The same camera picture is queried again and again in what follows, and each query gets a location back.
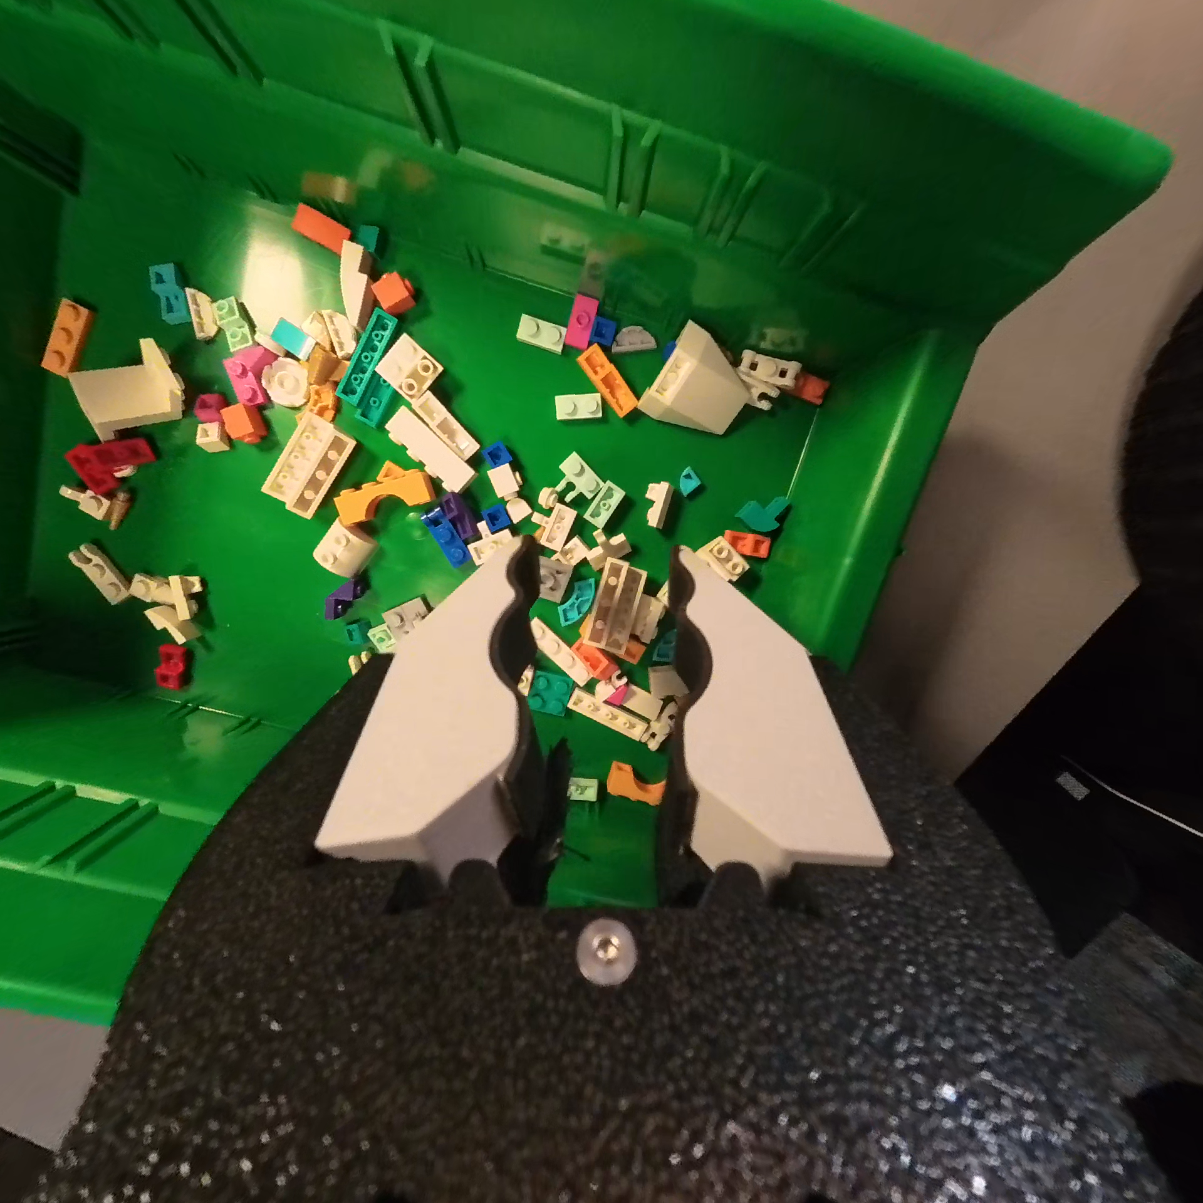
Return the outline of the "pile of lego bricks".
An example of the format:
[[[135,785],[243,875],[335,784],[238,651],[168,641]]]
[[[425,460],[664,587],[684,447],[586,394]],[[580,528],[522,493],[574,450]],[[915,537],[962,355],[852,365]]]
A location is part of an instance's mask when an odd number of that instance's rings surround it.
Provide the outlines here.
[[[554,468],[571,444],[535,353],[494,351],[516,311],[418,333],[376,310],[345,376],[254,343],[236,353],[267,407],[264,437],[200,445],[199,420],[101,443],[66,383],[29,384],[12,455],[10,534],[22,534],[21,615],[36,633],[2,685],[2,770],[86,808],[157,806],[214,826],[375,651],[391,601],[440,601],[474,567],[440,504],[512,532],[492,470]],[[278,393],[286,405],[272,395]]]

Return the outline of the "green plastic bins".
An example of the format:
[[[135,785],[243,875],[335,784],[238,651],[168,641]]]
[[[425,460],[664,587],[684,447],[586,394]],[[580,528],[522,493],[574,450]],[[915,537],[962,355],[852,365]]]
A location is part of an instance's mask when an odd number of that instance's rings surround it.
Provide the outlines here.
[[[343,242],[529,498],[581,454],[649,590],[778,511],[744,591],[850,668],[981,345],[1172,163],[834,3],[2,3],[2,1012],[108,1027],[367,630],[471,573],[387,498],[323,616],[333,499],[422,467],[352,399],[309,519],[294,413],[198,440]]]

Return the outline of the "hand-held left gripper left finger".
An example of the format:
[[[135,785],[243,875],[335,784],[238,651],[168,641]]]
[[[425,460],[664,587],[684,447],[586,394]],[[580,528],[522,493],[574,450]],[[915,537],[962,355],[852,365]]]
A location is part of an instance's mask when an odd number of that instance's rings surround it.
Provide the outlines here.
[[[398,642],[314,850],[446,880],[540,834],[546,775],[519,691],[535,657],[538,563],[534,538],[502,544]]]

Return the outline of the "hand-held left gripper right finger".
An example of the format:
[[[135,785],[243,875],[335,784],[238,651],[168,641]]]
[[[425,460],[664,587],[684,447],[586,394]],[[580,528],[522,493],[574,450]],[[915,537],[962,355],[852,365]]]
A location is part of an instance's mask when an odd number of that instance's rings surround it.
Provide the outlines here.
[[[669,900],[723,865],[772,888],[794,865],[881,869],[895,851],[817,670],[792,635],[684,547],[669,561]]]

